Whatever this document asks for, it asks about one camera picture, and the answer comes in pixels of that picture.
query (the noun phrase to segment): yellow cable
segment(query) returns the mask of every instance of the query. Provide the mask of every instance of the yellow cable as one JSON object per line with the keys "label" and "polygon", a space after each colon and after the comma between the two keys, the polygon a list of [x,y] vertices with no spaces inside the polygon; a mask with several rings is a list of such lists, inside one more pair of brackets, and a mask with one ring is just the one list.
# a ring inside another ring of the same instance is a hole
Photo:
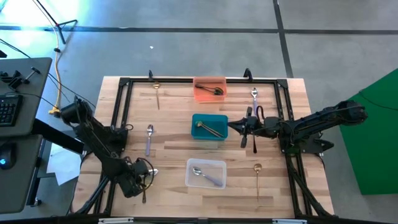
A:
{"label": "yellow cable", "polygon": [[[51,23],[50,19],[47,17],[47,15],[44,13],[44,11],[42,10],[42,8],[34,1],[32,0],[32,2],[37,6],[37,8],[40,9],[40,11],[42,12],[42,14],[45,16],[45,18],[49,21],[52,30],[54,31],[55,36],[57,37],[57,49],[59,49],[59,40],[58,40],[58,34],[57,31],[55,31],[55,28],[53,26],[53,24]],[[58,72],[58,52],[55,52],[55,73],[57,74],[57,80],[58,80],[58,93],[57,93],[57,100],[55,102],[55,106],[53,107],[52,110],[49,111],[49,114],[54,114],[54,112],[59,112],[59,107],[60,107],[60,101],[61,101],[61,76]]]}

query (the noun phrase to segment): white paper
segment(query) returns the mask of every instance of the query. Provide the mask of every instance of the white paper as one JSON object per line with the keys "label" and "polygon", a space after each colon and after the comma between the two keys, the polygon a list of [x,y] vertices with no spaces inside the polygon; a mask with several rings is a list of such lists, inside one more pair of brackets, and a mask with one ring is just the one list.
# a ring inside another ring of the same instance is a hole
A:
{"label": "white paper", "polygon": [[54,172],[58,185],[61,185],[80,174],[80,155],[52,144],[47,173]]}
{"label": "white paper", "polygon": [[59,152],[62,152],[64,150],[63,147],[52,143],[51,144],[51,152],[50,152],[50,158],[49,158],[49,163],[47,164],[47,173],[54,173],[55,169],[57,167],[57,164],[54,162],[52,159],[54,155],[56,155]]}

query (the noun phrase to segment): metal spoon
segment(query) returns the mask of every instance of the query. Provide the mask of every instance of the metal spoon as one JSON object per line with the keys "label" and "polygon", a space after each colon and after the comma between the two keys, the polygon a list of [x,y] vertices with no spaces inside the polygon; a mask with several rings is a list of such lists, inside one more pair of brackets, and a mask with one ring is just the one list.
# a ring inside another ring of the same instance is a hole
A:
{"label": "metal spoon", "polygon": [[200,85],[200,84],[196,84],[195,87],[196,88],[201,88],[203,90],[210,91],[214,95],[222,95],[222,94],[224,94],[224,90],[221,89],[220,87],[211,88],[211,87],[206,87],[206,86],[203,86],[203,85]]}
{"label": "metal spoon", "polygon": [[223,138],[224,136],[222,134],[220,134],[219,132],[215,131],[212,128],[209,128],[208,126],[206,126],[205,124],[203,124],[202,121],[197,121],[196,122],[197,127],[203,127],[204,129],[206,129],[208,132],[210,132],[211,134],[214,134],[215,136],[219,137],[219,138]]}
{"label": "metal spoon", "polygon": [[251,95],[253,96],[254,99],[254,115],[257,116],[257,95],[259,94],[259,92],[257,91],[256,88],[253,88],[253,90],[251,91]]}
{"label": "metal spoon", "polygon": [[156,89],[156,100],[157,100],[157,109],[160,110],[160,106],[159,106],[159,91],[158,89],[160,88],[160,83],[159,82],[155,82],[153,84],[154,89]]}
{"label": "metal spoon", "polygon": [[204,176],[206,179],[212,181],[212,183],[213,183],[214,185],[218,186],[218,187],[222,187],[222,186],[223,186],[223,183],[222,183],[221,181],[219,181],[218,179],[213,178],[213,177],[210,177],[209,175],[203,174],[203,173],[201,172],[201,169],[200,169],[199,167],[192,167],[192,172],[193,172],[195,175],[202,175],[202,176]]}
{"label": "metal spoon", "polygon": [[149,173],[149,175],[148,175],[148,177],[150,177],[150,176],[156,176],[157,175],[157,173],[159,173],[159,170],[158,169],[149,169],[148,170],[148,173]]}
{"label": "metal spoon", "polygon": [[148,139],[147,139],[147,149],[145,151],[145,156],[149,156],[150,154],[150,137],[152,136],[152,134],[154,133],[154,126],[153,125],[148,125],[147,128],[147,133],[148,133]]}
{"label": "metal spoon", "polygon": [[260,199],[260,183],[259,183],[259,172],[262,169],[261,164],[256,164],[254,165],[254,171],[256,171],[256,176],[257,176],[257,201]]}

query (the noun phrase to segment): gold spoon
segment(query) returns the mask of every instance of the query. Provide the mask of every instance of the gold spoon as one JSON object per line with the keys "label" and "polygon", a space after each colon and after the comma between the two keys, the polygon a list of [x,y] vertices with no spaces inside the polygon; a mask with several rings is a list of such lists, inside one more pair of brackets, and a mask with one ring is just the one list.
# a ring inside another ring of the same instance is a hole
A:
{"label": "gold spoon", "polygon": [[259,172],[262,169],[261,164],[256,164],[254,165],[254,171],[256,171],[256,176],[257,176],[257,201],[260,199],[260,183],[259,183]]}
{"label": "gold spoon", "polygon": [[158,91],[158,89],[160,87],[160,83],[159,82],[155,82],[153,84],[153,87],[156,89],[157,109],[160,110],[160,107],[159,107],[159,91]]}
{"label": "gold spoon", "polygon": [[210,132],[211,134],[214,134],[215,136],[219,137],[219,138],[223,138],[224,136],[222,134],[220,134],[219,132],[215,131],[212,128],[209,128],[208,126],[206,126],[205,124],[203,124],[203,122],[201,121],[197,121],[196,122],[197,127],[203,127],[204,129],[206,129],[208,132]]}

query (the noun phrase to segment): keyboard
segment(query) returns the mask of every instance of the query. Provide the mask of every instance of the keyboard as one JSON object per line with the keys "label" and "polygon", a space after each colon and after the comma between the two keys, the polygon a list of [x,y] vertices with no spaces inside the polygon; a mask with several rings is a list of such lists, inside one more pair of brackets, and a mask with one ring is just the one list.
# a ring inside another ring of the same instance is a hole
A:
{"label": "keyboard", "polygon": [[0,127],[14,126],[22,103],[22,95],[0,95]]}

